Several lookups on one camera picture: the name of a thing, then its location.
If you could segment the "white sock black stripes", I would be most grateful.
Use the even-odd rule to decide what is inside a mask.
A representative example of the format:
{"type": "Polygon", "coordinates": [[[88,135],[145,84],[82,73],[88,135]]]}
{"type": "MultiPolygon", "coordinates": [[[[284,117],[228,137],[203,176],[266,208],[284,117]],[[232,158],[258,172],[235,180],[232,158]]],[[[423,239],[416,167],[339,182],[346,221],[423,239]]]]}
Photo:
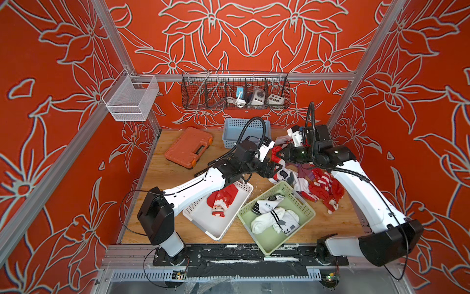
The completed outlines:
{"type": "MultiPolygon", "coordinates": [[[[281,216],[283,216],[283,212],[285,210],[286,209],[284,209],[284,208],[276,208],[274,211],[276,213],[281,213],[281,216]]],[[[275,219],[274,219],[273,215],[271,214],[271,212],[261,214],[252,221],[251,231],[252,231],[252,233],[254,233],[256,235],[261,234],[268,228],[273,229],[272,226],[274,225],[274,223],[275,223],[275,219]]]]}

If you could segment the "red christmas sock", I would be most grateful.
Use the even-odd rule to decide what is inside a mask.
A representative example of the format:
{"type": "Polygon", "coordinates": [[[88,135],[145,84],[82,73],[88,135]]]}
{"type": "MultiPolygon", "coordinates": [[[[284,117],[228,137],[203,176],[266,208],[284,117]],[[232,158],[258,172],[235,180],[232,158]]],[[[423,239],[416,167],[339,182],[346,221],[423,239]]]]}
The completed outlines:
{"type": "Polygon", "coordinates": [[[238,193],[238,188],[231,184],[228,187],[213,192],[206,200],[206,203],[209,207],[222,207],[223,209],[227,210],[230,205],[234,202],[238,193]]]}

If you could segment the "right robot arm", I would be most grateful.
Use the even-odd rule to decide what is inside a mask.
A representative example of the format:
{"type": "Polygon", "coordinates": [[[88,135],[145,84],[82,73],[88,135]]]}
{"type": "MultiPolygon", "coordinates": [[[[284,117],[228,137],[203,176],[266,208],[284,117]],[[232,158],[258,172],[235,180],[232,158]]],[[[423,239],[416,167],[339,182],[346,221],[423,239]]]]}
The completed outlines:
{"type": "Polygon", "coordinates": [[[288,144],[276,156],[294,164],[313,164],[339,181],[363,217],[368,235],[324,236],[317,241],[315,255],[324,265],[337,257],[363,257],[376,267],[408,258],[423,234],[423,225],[399,211],[369,179],[352,151],[344,146],[305,149],[288,144]]]}

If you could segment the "red santa sock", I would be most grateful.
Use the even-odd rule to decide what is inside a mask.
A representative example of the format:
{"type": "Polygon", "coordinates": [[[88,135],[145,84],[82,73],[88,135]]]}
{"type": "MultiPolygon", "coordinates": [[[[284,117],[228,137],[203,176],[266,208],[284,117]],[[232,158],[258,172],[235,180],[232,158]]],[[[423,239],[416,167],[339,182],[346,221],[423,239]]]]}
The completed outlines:
{"type": "Polygon", "coordinates": [[[224,201],[216,200],[212,206],[212,215],[224,218],[227,209],[228,207],[224,201]]]}

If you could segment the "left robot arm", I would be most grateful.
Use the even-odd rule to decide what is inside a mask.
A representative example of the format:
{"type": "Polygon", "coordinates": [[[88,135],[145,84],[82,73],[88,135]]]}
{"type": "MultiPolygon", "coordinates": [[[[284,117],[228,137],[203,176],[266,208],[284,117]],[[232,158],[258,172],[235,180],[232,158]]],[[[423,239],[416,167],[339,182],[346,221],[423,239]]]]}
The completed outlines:
{"type": "Polygon", "coordinates": [[[158,187],[151,189],[137,219],[151,244],[160,246],[169,257],[176,258],[186,249],[175,231],[175,217],[179,213],[193,202],[239,181],[245,174],[257,173],[263,178],[271,178],[280,169],[281,164],[267,160],[219,160],[202,175],[177,187],[164,191],[158,187]]]}

